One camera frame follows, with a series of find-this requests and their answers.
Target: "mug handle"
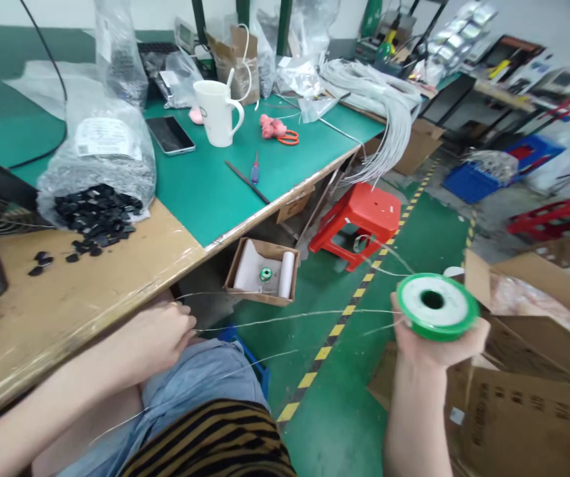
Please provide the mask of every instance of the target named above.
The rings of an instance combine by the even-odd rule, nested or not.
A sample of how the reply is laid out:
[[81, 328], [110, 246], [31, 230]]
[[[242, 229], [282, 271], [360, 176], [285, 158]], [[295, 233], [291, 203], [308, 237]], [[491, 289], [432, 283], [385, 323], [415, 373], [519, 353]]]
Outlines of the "mug handle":
[[243, 121], [245, 120], [245, 110], [243, 109], [243, 106], [241, 106], [240, 103], [235, 99], [225, 98], [225, 102], [231, 106], [234, 106], [238, 111], [238, 122], [236, 123], [236, 126], [234, 126], [234, 129], [232, 129], [231, 134], [233, 137], [234, 133], [238, 131], [238, 128], [240, 128], [241, 124], [243, 124]]

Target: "white mug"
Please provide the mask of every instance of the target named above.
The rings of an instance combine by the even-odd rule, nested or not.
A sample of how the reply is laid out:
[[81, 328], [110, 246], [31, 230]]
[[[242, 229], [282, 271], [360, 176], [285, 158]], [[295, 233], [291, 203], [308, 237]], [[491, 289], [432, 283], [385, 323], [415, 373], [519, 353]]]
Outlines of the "white mug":
[[[203, 115], [203, 124], [207, 140], [215, 147], [232, 145], [232, 137], [245, 119], [243, 106], [231, 99], [230, 87], [218, 81], [203, 79], [194, 83], [199, 109]], [[232, 129], [232, 108], [238, 110], [238, 124]]]

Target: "green spool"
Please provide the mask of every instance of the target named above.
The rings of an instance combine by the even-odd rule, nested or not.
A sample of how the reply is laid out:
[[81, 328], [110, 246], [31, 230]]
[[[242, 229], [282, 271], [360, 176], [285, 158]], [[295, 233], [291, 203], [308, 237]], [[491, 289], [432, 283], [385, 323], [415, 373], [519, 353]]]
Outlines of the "green spool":
[[272, 275], [273, 275], [273, 272], [271, 271], [271, 268], [265, 267], [260, 271], [260, 281], [261, 282], [268, 282], [268, 281], [270, 281]]
[[433, 341], [454, 341], [472, 328], [479, 306], [465, 287], [438, 274], [411, 275], [397, 288], [412, 330]]

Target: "striped shirt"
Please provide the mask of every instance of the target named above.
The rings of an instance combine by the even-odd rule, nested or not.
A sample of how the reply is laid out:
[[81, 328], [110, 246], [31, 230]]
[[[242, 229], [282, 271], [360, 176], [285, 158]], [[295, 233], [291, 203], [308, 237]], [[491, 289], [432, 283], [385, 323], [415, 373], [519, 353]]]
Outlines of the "striped shirt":
[[295, 477], [276, 423], [260, 404], [207, 402], [147, 442], [121, 477]]

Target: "green floor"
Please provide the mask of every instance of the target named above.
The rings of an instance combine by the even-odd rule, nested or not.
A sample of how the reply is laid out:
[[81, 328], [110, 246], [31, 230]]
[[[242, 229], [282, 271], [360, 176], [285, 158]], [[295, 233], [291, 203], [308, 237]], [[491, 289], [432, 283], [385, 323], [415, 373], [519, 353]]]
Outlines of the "green floor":
[[[402, 192], [412, 197], [417, 187], [414, 184]], [[468, 220], [461, 220], [456, 211], [423, 193], [393, 246], [415, 272], [441, 273], [448, 266], [461, 264], [468, 226]], [[391, 254], [380, 258], [382, 268], [408, 273]], [[311, 311], [339, 311], [240, 329], [258, 359], [299, 350], [264, 363], [271, 370], [269, 404], [275, 417], [295, 399], [301, 379], [369, 271], [363, 264], [351, 274], [337, 272], [337, 260], [325, 251], [310, 254], [299, 269], [296, 302], [284, 309], [251, 301], [236, 307], [232, 318], [235, 323]], [[377, 272], [356, 310], [389, 310], [389, 294], [400, 279]], [[392, 338], [392, 330], [366, 337], [362, 334], [389, 324], [391, 319], [388, 313], [353, 313], [286, 423], [284, 439], [299, 476], [381, 475], [381, 443], [387, 414], [366, 385], [384, 343]]]

